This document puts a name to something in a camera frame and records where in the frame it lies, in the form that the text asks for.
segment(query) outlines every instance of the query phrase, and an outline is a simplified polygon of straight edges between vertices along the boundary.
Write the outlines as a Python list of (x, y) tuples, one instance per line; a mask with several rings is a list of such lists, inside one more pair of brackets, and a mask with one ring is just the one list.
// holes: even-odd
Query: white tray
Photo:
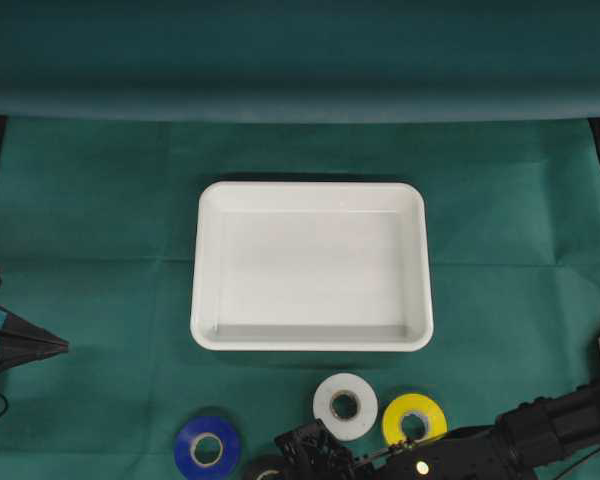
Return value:
[(212, 350), (422, 348), (433, 333), (422, 197), (402, 183), (211, 185), (191, 332)]

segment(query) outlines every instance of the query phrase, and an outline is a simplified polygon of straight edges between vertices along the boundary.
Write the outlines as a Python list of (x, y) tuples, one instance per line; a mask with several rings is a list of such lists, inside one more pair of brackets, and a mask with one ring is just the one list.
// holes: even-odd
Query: green cloth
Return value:
[(600, 1), (0, 0), (0, 114), (600, 116)]
[[(416, 353), (212, 352), (189, 332), (199, 194), (220, 179), (392, 180), (426, 203), (435, 333)], [(0, 376), (0, 478), (177, 479), (199, 413), (243, 462), (352, 371), (452, 428), (600, 374), (600, 167), (586, 121), (231, 125), (11, 119), (0, 303), (71, 352)], [(353, 442), (382, 446), (379, 424)], [(239, 470), (233, 478), (238, 478)], [(600, 480), (600, 458), (574, 479)]]

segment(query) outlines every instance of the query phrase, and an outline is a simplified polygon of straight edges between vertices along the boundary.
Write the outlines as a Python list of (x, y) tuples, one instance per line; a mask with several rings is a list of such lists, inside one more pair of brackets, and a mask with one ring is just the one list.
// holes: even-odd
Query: black tape roll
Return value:
[(242, 480), (289, 480), (289, 464), (280, 455), (263, 455), (251, 461)]

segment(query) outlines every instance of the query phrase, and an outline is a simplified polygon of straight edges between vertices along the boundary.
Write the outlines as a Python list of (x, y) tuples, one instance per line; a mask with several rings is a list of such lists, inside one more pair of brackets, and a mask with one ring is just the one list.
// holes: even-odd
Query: green tablecloth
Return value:
[[(404, 181), (426, 202), (435, 334), (423, 350), (235, 353), (189, 333), (198, 195), (223, 178)], [(311, 419), (341, 370), (381, 406), (432, 395), (492, 422), (600, 373), (600, 168), (585, 121), (280, 126), (12, 119), (0, 303), (71, 341), (0, 378), (0, 478), (179, 478), (174, 435), (224, 412), (243, 460)], [(351, 444), (382, 444), (379, 426)], [(600, 479), (600, 458), (579, 477)]]

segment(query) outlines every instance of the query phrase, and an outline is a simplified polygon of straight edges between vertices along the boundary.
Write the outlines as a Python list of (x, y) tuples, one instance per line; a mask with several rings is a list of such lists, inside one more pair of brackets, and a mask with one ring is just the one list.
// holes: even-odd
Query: yellow tape roll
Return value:
[(389, 404), (382, 416), (382, 434), (387, 445), (405, 442), (407, 436), (402, 431), (402, 420), (415, 415), (424, 423), (425, 433), (417, 441), (447, 433), (447, 419), (436, 402), (419, 393), (400, 395)]

